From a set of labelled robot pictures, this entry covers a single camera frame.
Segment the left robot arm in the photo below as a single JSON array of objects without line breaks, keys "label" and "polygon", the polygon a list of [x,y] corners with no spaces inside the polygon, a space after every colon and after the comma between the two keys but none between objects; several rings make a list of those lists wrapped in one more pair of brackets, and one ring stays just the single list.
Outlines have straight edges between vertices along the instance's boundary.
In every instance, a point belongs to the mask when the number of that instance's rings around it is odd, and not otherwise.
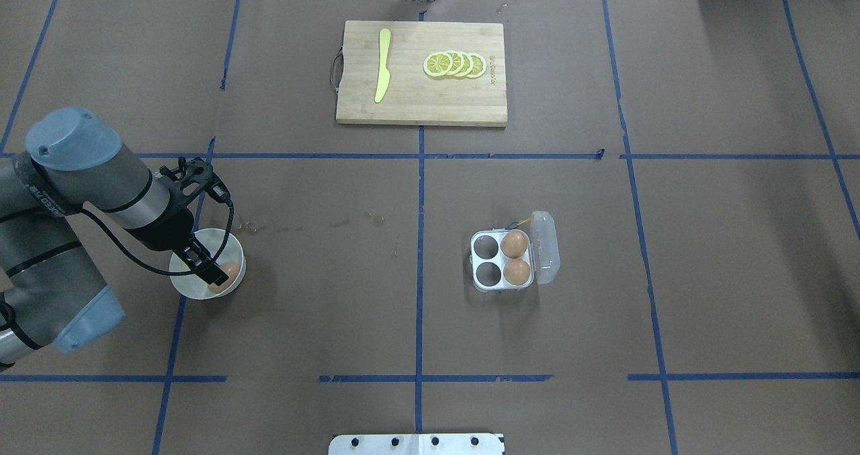
[{"label": "left robot arm", "polygon": [[169,251],[184,265],[170,271],[133,259],[149,272],[228,283],[219,253],[196,237],[189,209],[200,194],[232,205],[202,158],[180,157],[176,167],[153,172],[93,112],[64,107],[30,128],[24,151],[3,162],[1,183],[1,265],[11,283],[1,296],[3,370],[47,345],[72,353],[125,317],[70,216],[88,216],[132,258],[96,216],[101,211],[147,249]]}]

